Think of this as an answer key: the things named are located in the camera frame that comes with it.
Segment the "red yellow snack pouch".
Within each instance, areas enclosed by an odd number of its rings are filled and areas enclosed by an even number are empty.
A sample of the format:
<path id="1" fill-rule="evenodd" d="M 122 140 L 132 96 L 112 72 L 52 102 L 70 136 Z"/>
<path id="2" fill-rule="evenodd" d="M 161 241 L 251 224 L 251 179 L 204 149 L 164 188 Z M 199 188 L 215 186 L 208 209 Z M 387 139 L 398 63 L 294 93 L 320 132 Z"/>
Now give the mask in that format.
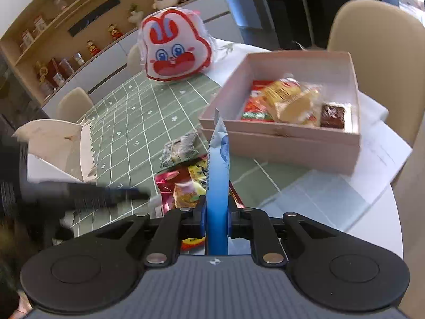
<path id="1" fill-rule="evenodd" d="M 199 236 L 194 223 L 194 208 L 199 197 L 206 196 L 207 193 L 207 157 L 191 166 L 180 166 L 173 171 L 158 174 L 155 180 L 162 195 L 165 212 L 152 245 L 148 248 L 148 255 L 163 254 L 165 261 L 162 264 L 173 263 L 180 254 L 181 242 L 190 238 L 205 241 L 205 253 L 209 255 L 207 229 L 204 236 Z M 238 205 L 237 193 L 229 190 L 230 195 Z"/>

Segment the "blue snack bag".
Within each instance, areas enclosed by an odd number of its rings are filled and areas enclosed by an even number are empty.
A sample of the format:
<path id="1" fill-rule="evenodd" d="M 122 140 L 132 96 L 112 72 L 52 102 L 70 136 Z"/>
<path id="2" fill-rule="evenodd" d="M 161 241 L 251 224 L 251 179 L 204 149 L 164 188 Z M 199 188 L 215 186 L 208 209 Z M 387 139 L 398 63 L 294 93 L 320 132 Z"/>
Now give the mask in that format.
<path id="1" fill-rule="evenodd" d="M 218 109 L 215 129 L 207 155 L 207 252 L 213 256 L 228 254 L 228 197 L 230 182 L 230 146 L 228 131 Z"/>

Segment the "red spicy snack packet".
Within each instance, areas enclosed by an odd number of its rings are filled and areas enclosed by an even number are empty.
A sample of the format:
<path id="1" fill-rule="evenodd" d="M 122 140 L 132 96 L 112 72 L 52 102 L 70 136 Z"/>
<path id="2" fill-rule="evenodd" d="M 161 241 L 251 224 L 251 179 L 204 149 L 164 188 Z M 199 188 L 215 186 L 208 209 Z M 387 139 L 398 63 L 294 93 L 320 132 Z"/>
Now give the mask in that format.
<path id="1" fill-rule="evenodd" d="M 246 102 L 241 120 L 273 122 L 263 102 L 263 90 L 272 83 L 272 81 L 255 80 L 252 82 L 249 99 Z"/>

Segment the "yellow cake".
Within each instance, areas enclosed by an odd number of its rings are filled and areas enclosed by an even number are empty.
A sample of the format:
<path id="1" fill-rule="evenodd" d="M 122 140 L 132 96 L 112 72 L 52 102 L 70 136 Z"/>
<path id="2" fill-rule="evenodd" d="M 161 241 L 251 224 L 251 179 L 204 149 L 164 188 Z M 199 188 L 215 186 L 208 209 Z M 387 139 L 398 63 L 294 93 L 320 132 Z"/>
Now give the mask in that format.
<path id="1" fill-rule="evenodd" d="M 263 90 L 263 102 L 276 123 L 318 127 L 324 85 L 297 81 L 290 76 Z"/>

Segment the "small green white candy packet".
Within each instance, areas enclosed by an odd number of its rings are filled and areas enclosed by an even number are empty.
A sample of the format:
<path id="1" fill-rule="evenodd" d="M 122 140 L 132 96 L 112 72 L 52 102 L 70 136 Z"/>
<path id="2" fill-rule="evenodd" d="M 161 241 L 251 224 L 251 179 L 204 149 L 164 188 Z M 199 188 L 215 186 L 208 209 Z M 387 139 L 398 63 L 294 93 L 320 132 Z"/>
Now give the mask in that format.
<path id="1" fill-rule="evenodd" d="M 190 130 L 181 137 L 167 142 L 159 158 L 160 169 L 168 169 L 182 162 L 196 158 L 198 154 L 195 147 L 197 137 L 197 131 Z"/>

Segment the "green grid tablecloth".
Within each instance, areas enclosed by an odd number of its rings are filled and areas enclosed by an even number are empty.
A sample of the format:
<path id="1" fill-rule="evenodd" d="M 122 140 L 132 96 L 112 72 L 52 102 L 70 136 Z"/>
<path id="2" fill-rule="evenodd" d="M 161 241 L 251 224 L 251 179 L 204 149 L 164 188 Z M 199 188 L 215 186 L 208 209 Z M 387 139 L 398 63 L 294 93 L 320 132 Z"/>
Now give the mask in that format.
<path id="1" fill-rule="evenodd" d="M 139 74 L 113 90 L 79 121 L 90 125 L 97 182 L 113 187 L 142 187 L 159 193 L 164 145 L 198 128 L 199 115 L 219 85 L 199 75 L 170 85 Z M 243 204 L 277 217 L 286 211 L 313 213 L 301 187 L 307 169 L 231 156 L 231 183 Z"/>

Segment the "beige chair far left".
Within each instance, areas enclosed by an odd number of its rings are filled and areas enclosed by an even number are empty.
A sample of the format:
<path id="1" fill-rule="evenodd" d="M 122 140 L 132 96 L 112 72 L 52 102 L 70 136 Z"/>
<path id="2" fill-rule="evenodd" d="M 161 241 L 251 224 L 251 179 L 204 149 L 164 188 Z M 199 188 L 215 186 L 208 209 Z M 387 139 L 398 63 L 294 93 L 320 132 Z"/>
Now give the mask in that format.
<path id="1" fill-rule="evenodd" d="M 89 95 L 80 87 L 72 89 L 58 103 L 56 118 L 58 120 L 76 123 L 92 107 L 93 101 Z"/>

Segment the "pink cardboard box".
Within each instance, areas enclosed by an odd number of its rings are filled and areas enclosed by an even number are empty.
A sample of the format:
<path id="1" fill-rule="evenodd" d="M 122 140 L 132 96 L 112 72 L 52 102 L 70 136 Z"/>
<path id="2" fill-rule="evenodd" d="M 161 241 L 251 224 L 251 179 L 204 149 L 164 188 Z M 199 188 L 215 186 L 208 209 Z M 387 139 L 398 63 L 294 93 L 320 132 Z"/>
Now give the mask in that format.
<path id="1" fill-rule="evenodd" d="M 359 89 L 341 51 L 249 53 L 199 117 L 215 115 L 239 156 L 350 175 L 360 152 Z"/>

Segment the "dark brown snack packet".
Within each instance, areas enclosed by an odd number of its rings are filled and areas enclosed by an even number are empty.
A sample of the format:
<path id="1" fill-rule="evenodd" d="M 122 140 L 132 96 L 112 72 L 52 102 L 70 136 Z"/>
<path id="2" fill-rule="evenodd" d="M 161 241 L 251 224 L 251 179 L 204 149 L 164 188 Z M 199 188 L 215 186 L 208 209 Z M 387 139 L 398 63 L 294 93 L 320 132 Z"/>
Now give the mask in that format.
<path id="1" fill-rule="evenodd" d="M 345 109 L 332 104 L 324 104 L 321 110 L 320 126 L 343 130 L 345 127 Z"/>

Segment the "rabbit face snack bag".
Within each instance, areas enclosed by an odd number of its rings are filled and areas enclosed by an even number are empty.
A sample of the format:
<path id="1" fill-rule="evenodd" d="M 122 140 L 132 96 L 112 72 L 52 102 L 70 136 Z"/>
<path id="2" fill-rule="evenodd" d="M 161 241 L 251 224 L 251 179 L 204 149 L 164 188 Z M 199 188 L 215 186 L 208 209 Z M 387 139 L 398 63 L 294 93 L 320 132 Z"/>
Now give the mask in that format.
<path id="1" fill-rule="evenodd" d="M 205 71 L 215 55 L 215 42 L 200 16 L 169 7 L 147 16 L 139 27 L 138 46 L 146 76 L 179 81 Z"/>

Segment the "beige chair behind box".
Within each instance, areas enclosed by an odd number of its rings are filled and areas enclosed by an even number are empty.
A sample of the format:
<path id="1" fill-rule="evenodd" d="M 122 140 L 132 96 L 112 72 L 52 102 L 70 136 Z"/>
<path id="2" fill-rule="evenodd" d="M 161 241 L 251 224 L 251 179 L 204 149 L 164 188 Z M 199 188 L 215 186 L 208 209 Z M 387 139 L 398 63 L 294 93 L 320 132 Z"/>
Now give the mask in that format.
<path id="1" fill-rule="evenodd" d="M 388 125 L 414 145 L 424 115 L 424 26 L 377 0 L 351 0 L 334 18 L 327 49 L 350 53 L 359 90 L 389 111 Z"/>

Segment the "wooden wall shelf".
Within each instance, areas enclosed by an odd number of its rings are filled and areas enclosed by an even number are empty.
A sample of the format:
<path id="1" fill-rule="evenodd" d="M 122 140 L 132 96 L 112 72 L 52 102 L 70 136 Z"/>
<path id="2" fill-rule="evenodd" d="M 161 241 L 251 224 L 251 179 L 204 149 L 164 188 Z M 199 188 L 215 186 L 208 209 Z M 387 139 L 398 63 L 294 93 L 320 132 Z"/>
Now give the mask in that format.
<path id="1" fill-rule="evenodd" d="M 180 0 L 201 15 L 214 15 L 225 0 Z M 136 29 L 130 17 L 154 12 L 154 0 L 1 0 L 1 50 L 12 71 L 41 107 L 50 99 L 36 71 L 52 60 L 71 60 L 80 53 L 87 61 Z"/>

